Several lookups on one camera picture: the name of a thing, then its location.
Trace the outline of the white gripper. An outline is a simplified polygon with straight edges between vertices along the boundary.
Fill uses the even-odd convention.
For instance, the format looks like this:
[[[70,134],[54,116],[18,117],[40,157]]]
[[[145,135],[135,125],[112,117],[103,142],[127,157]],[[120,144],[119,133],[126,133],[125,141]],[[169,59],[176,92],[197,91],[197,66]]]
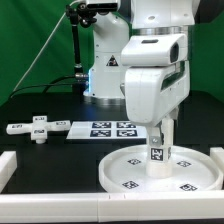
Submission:
[[[131,67],[127,70],[127,117],[135,125],[149,126],[147,143],[151,147],[163,145],[162,128],[158,123],[188,96],[189,89],[188,61],[167,67]]]

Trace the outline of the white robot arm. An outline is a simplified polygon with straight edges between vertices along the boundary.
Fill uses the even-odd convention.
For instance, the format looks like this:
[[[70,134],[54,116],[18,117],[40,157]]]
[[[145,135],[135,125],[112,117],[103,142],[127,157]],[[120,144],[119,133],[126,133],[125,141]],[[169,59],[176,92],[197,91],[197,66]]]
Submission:
[[[178,105],[190,88],[188,27],[200,0],[131,0],[131,23],[116,19],[121,0],[85,0],[95,61],[85,99],[125,102],[152,147],[173,144]]]

